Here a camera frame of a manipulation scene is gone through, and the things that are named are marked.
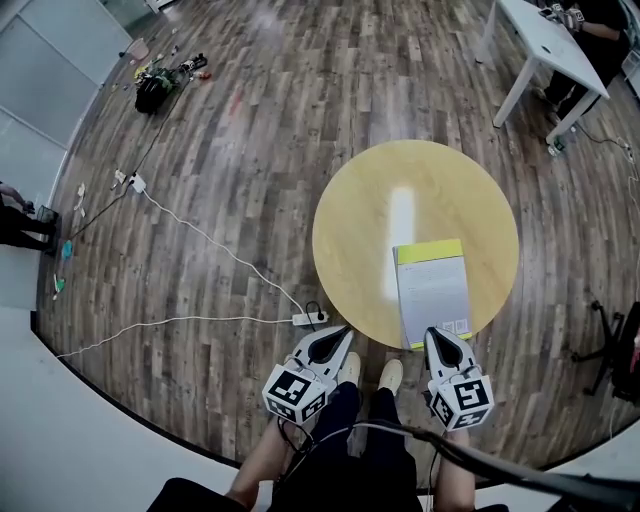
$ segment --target office chair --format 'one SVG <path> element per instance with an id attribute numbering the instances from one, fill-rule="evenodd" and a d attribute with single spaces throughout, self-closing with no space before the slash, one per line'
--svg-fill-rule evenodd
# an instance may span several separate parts
<path id="1" fill-rule="evenodd" d="M 612 368 L 613 396 L 636 403 L 640 398 L 640 364 L 632 366 L 632 360 L 635 350 L 634 339 L 638 335 L 638 328 L 640 327 L 640 302 L 634 302 L 633 306 L 631 306 L 626 322 L 624 322 L 623 314 L 618 312 L 613 314 L 613 323 L 615 324 L 613 334 L 602 305 L 596 300 L 591 303 L 591 309 L 600 312 L 604 346 L 584 356 L 577 352 L 571 355 L 571 360 L 575 363 L 602 357 L 596 380 L 591 388 L 584 389 L 584 393 L 589 396 L 595 395 L 607 370 Z"/>

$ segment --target wire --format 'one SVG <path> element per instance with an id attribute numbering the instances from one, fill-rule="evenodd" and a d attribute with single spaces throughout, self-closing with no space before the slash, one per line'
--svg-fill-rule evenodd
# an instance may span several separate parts
<path id="1" fill-rule="evenodd" d="M 596 139 L 587 130 L 585 130 L 580 123 L 576 123 L 576 125 L 578 126 L 578 128 L 580 128 L 580 130 L 582 130 L 582 133 L 584 133 L 589 139 L 591 139 L 596 144 L 604 144 L 605 142 L 611 142 L 612 144 L 615 144 L 616 146 L 621 147 L 622 149 L 628 149 L 629 147 L 629 145 L 624 142 L 622 137 L 617 137 L 616 140 L 610 139 L 608 137 L 604 139 Z"/>
<path id="2" fill-rule="evenodd" d="M 613 417 L 616 413 L 616 405 L 618 402 L 616 401 L 616 397 L 613 397 L 613 406 L 611 407 L 611 414 L 609 415 L 609 440 L 613 439 Z"/>
<path id="3" fill-rule="evenodd" d="M 95 215 L 89 222 L 87 222 L 84 226 L 82 226 L 78 231 L 76 231 L 73 235 L 71 235 L 68 240 L 71 241 L 73 240 L 75 237 L 77 237 L 80 233 L 82 233 L 85 229 L 87 229 L 89 226 L 91 226 L 91 224 L 94 223 L 94 221 L 96 221 L 104 212 L 106 212 L 109 208 L 111 208 L 114 204 L 116 204 L 118 201 L 120 201 L 120 199 L 122 199 L 126 194 L 127 194 L 127 190 L 129 190 L 129 184 L 127 184 L 127 186 L 124 189 L 124 192 L 122 194 L 120 194 L 118 197 L 116 197 L 113 201 L 111 201 L 107 206 L 105 206 L 102 210 L 100 210 L 100 212 Z"/>
<path id="4" fill-rule="evenodd" d="M 222 245 L 218 242 L 216 242 L 213 238 L 211 238 L 209 235 L 207 235 L 204 231 L 202 231 L 201 229 L 198 229 L 197 227 L 195 227 L 193 224 L 191 224 L 191 222 L 188 222 L 186 220 L 182 220 L 180 217 L 178 217 L 175 213 L 173 213 L 171 210 L 169 210 L 169 208 L 165 208 L 164 206 L 162 206 L 160 203 L 158 203 L 158 201 L 156 201 L 155 199 L 153 199 L 146 190 L 142 191 L 143 194 L 147 197 L 147 199 L 149 201 L 151 201 L 153 204 L 155 204 L 158 208 L 160 208 L 163 212 L 168 213 L 169 215 L 171 215 L 176 221 L 178 221 L 180 224 L 186 224 L 187 226 L 189 226 L 191 229 L 193 229 L 194 231 L 196 231 L 197 233 L 200 233 L 202 236 L 204 236 L 207 240 L 209 240 L 209 242 L 211 242 L 213 245 L 215 245 L 216 247 L 219 247 L 220 249 L 224 249 L 227 254 L 229 254 L 229 256 L 231 256 L 234 260 L 236 260 L 238 263 L 242 263 L 243 265 L 246 265 L 247 267 L 249 267 L 250 269 L 252 269 L 256 274 L 258 274 L 258 277 L 260 279 L 262 279 L 265 283 L 270 284 L 271 286 L 273 286 L 274 288 L 277 288 L 278 290 L 280 290 L 284 296 L 289 299 L 299 310 L 300 313 L 302 313 L 303 315 L 305 314 L 304 309 L 302 309 L 302 306 L 300 306 L 300 304 L 298 304 L 293 297 L 291 297 L 291 295 L 289 295 L 284 288 L 282 288 L 281 286 L 277 285 L 276 283 L 274 283 L 273 281 L 269 281 L 266 277 L 264 277 L 260 271 L 252 264 L 249 263 L 248 261 L 244 261 L 240 258 L 238 258 L 235 254 L 233 254 L 231 252 L 231 250 L 225 246 Z"/>
<path id="5" fill-rule="evenodd" d="M 162 120 L 162 123 L 160 123 L 160 128 L 158 128 L 158 131 L 156 132 L 156 134 L 153 136 L 153 139 L 151 139 L 151 144 L 149 144 L 149 147 L 147 148 L 147 150 L 145 151 L 144 155 L 142 155 L 142 158 L 140 159 L 140 161 L 137 163 L 137 165 L 133 168 L 133 171 L 131 172 L 131 175 L 134 175 L 136 172 L 138 172 L 138 170 L 140 169 L 140 167 L 142 167 L 142 164 L 144 163 L 144 161 L 147 159 L 147 156 L 149 156 L 149 153 L 151 153 L 151 150 L 153 149 L 153 146 L 155 146 L 156 141 L 158 140 L 158 137 L 160 136 L 160 132 L 162 132 L 162 129 L 164 128 L 165 123 L 167 122 L 167 120 L 169 119 L 169 117 L 171 117 L 171 113 L 173 112 L 173 109 L 176 108 L 176 105 L 178 104 L 178 101 L 180 100 L 180 97 L 182 96 L 182 93 L 184 92 L 184 90 L 187 88 L 187 85 L 189 85 L 189 82 L 187 82 L 181 89 L 180 92 L 178 93 L 177 98 L 175 99 L 175 101 L 173 102 L 173 105 L 171 105 L 171 108 L 169 109 L 169 111 L 167 112 L 167 115 L 164 117 L 164 119 Z M 105 213 L 109 208 L 111 208 L 114 204 L 116 204 L 120 199 L 122 199 L 126 194 L 127 191 L 129 190 L 129 187 L 131 186 L 131 183 L 127 183 L 127 186 L 124 189 L 124 192 L 122 194 L 120 194 L 118 197 L 116 197 L 113 201 L 111 201 L 107 206 L 105 206 L 102 210 L 100 210 L 100 212 L 95 215 L 89 222 L 87 222 L 84 226 L 82 226 L 78 231 L 76 231 L 73 235 L 71 235 L 68 240 L 71 241 L 73 240 L 75 237 L 77 237 L 80 233 L 82 233 L 85 229 L 87 229 L 91 224 L 94 223 L 94 221 L 96 221 L 98 219 L 98 217 L 100 217 L 103 213 Z"/>
<path id="6" fill-rule="evenodd" d="M 473 370 L 474 368 L 476 368 L 478 370 L 478 372 L 482 373 L 482 367 L 479 364 L 472 364 L 471 366 L 469 366 L 468 368 L 465 368 L 464 370 L 460 370 L 459 372 L 454 373 L 453 375 L 451 375 L 447 380 L 445 380 L 445 383 L 449 383 L 451 382 L 451 379 L 453 379 L 454 377 L 459 377 L 460 375 L 464 375 L 465 377 L 467 376 L 467 374 Z"/>
<path id="7" fill-rule="evenodd" d="M 291 439 L 289 439 L 289 436 L 287 435 L 287 433 L 286 433 L 286 432 L 285 432 L 285 430 L 284 430 L 284 422 L 285 422 L 285 421 L 286 421 L 287 423 L 291 423 L 292 425 L 294 425 L 295 427 L 297 427 L 299 430 L 302 430 L 302 432 L 304 433 L 304 435 L 305 435 L 305 440 L 304 440 L 304 441 L 303 441 L 303 443 L 302 443 L 302 449 L 298 449 L 298 448 L 296 448 L 296 446 L 293 444 L 293 442 L 291 441 Z M 297 454 L 299 454 L 299 455 L 306 455 L 306 454 L 307 454 L 307 452 L 311 449 L 311 447 L 313 446 L 313 443 L 314 443 L 314 441 L 313 441 L 313 437 L 311 437 L 311 434 L 309 434 L 309 433 L 308 433 L 304 428 L 302 428 L 300 425 L 297 425 L 296 423 L 293 423 L 292 421 L 285 420 L 285 419 L 284 419 L 284 418 L 282 418 L 282 417 L 278 417 L 277 424 L 278 424 L 278 430 L 280 431 L 280 435 L 281 435 L 281 436 L 282 436 L 282 438 L 287 442 L 287 444 L 291 447 L 291 449 L 292 449 L 295 453 L 297 453 Z M 304 445 L 305 445 L 305 443 L 307 443 L 307 442 L 309 443 L 309 446 L 308 446 L 308 448 L 306 448 L 306 449 L 305 449 L 305 448 L 304 448 Z"/>
<path id="8" fill-rule="evenodd" d="M 497 457 L 488 455 L 473 448 L 463 447 L 443 439 L 428 430 L 416 427 L 398 425 L 383 420 L 358 421 L 348 427 L 341 428 L 315 443 L 312 449 L 281 479 L 280 486 L 291 477 L 302 462 L 323 442 L 333 436 L 351 431 L 357 427 L 375 428 L 392 434 L 413 437 L 417 440 L 431 443 L 433 447 L 447 460 L 457 466 L 477 475 L 485 476 L 504 483 L 512 483 L 519 487 L 570 496 L 578 500 L 588 500 L 595 503 L 632 510 L 637 505 L 640 494 L 633 482 L 575 477 L 556 473 L 542 473 L 527 467 L 518 466 Z"/>
<path id="9" fill-rule="evenodd" d="M 431 459 L 431 466 L 429 467 L 429 482 L 427 486 L 427 512 L 431 512 L 433 510 L 433 497 L 431 496 L 431 475 L 433 475 L 433 467 L 436 464 L 436 459 L 438 458 L 438 452 L 433 454 L 433 459 Z"/>
<path id="10" fill-rule="evenodd" d="M 124 329 L 121 329 L 117 334 L 114 334 L 109 338 L 105 338 L 104 340 L 99 341 L 98 343 L 94 343 L 93 345 L 83 347 L 74 352 L 69 352 L 68 354 L 57 355 L 56 358 L 60 359 L 62 357 L 69 357 L 69 356 L 74 356 L 76 354 L 82 354 L 85 350 L 99 347 L 100 345 L 117 338 L 121 334 L 124 334 L 125 332 L 133 329 L 134 327 L 153 327 L 154 325 L 163 325 L 163 324 L 168 324 L 169 322 L 177 322 L 180 320 L 207 320 L 212 322 L 218 322 L 218 321 L 222 322 L 225 320 L 252 320 L 253 322 L 259 322 L 261 324 L 284 324 L 284 323 L 292 322 L 291 320 L 260 320 L 259 318 L 252 318 L 250 316 L 233 316 L 229 318 L 218 318 L 218 317 L 207 317 L 207 316 L 179 316 L 174 318 L 167 318 L 165 320 L 159 320 L 157 322 L 137 323 L 137 324 L 130 325 L 129 327 L 125 327 Z"/>
<path id="11" fill-rule="evenodd" d="M 640 217 L 640 207 L 638 206 L 638 201 L 636 200 L 633 192 L 631 192 L 631 182 L 638 183 L 640 182 L 640 177 L 638 176 L 638 168 L 636 166 L 636 161 L 634 158 L 633 148 L 631 144 L 625 141 L 622 137 L 618 136 L 616 139 L 604 138 L 604 139 L 596 139 L 593 135 L 591 135 L 580 123 L 576 123 L 578 128 L 582 130 L 582 132 L 593 142 L 596 144 L 603 144 L 605 142 L 609 142 L 615 144 L 619 148 L 625 150 L 625 158 L 627 161 L 632 164 L 633 172 L 627 177 L 627 191 L 629 192 L 629 197 L 631 201 L 633 201 L 634 206 L 636 207 L 636 212 L 638 213 L 638 217 Z M 639 300 L 640 298 L 640 251 L 638 251 L 638 257 L 636 258 L 636 295 L 635 300 Z"/>
<path id="12" fill-rule="evenodd" d="M 313 332 L 316 332 L 316 326 L 313 325 L 313 320 L 311 320 L 311 315 L 309 314 L 309 306 L 311 304 L 315 304 L 316 308 L 318 308 L 318 320 L 322 320 L 322 309 L 320 308 L 320 304 L 318 304 L 315 300 L 310 300 L 304 306 L 304 312 L 307 314 L 307 318 L 309 319 L 309 325 L 313 329 Z"/>

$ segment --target shoe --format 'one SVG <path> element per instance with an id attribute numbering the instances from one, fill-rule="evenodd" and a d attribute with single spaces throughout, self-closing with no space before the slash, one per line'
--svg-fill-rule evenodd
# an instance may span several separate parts
<path id="1" fill-rule="evenodd" d="M 349 352 L 338 372 L 338 384 L 353 382 L 356 386 L 360 380 L 360 356 L 355 352 Z"/>
<path id="2" fill-rule="evenodd" d="M 398 388 L 402 383 L 402 373 L 402 363 L 399 359 L 392 359 L 391 361 L 387 362 L 387 364 L 384 365 L 384 369 L 382 370 L 382 375 L 380 375 L 378 389 L 390 389 L 393 393 L 393 396 L 396 396 Z"/>

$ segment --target black bag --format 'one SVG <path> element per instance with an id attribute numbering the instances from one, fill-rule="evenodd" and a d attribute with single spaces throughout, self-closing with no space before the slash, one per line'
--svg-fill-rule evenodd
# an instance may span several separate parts
<path id="1" fill-rule="evenodd" d="M 155 114 L 175 87 L 171 71 L 160 68 L 153 74 L 145 73 L 138 82 L 136 110 L 143 114 Z"/>

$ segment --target person sitting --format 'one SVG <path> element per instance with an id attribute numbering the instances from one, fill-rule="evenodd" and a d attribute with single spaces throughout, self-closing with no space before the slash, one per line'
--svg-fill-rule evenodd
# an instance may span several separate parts
<path id="1" fill-rule="evenodd" d="M 378 390 L 371 398 L 369 419 L 400 425 L 395 396 L 402 381 L 402 363 L 389 361 L 380 377 Z M 311 436 L 319 441 L 350 427 L 360 409 L 360 358 L 350 352 L 338 373 L 338 387 L 329 405 L 321 412 Z M 285 422 L 291 438 L 295 425 Z M 294 456 L 290 472 L 273 496 L 270 511 L 285 510 L 401 510 L 422 511 L 416 496 L 417 478 L 414 458 L 407 452 L 404 437 L 369 429 L 362 457 L 349 456 L 350 429 L 333 435 L 306 457 Z M 449 440 L 469 445 L 466 430 L 447 434 Z M 277 480 L 285 469 L 289 445 L 276 418 L 272 418 L 258 445 L 250 453 L 235 477 L 231 489 L 221 496 L 209 489 L 173 478 L 155 499 L 149 512 L 169 510 L 228 511 L 251 510 L 256 504 L 261 481 Z M 437 512 L 474 510 L 475 477 L 455 464 L 442 460 L 435 488 Z"/>
<path id="2" fill-rule="evenodd" d="M 22 207 L 22 212 L 6 205 L 2 200 L 3 195 L 18 203 Z M 15 188 L 0 181 L 0 244 L 24 247 L 35 251 L 49 251 L 53 246 L 56 226 L 53 223 L 40 222 L 26 215 L 26 213 L 33 212 L 31 201 L 25 201 Z M 23 231 L 48 235 L 49 239 L 47 242 L 41 242 Z"/>
<path id="3" fill-rule="evenodd" d="M 568 9 L 573 5 L 575 1 L 569 0 L 563 7 Z M 561 14 L 560 19 L 573 31 L 573 38 L 591 62 L 604 86 L 608 87 L 620 72 L 622 62 L 629 54 L 629 40 L 624 33 L 627 17 L 618 0 L 580 0 L 579 8 L 584 21 L 576 20 L 570 12 Z M 549 117 L 557 124 L 577 105 L 586 94 L 587 88 L 555 71 L 549 86 L 544 90 L 536 88 L 534 92 L 555 110 Z"/>

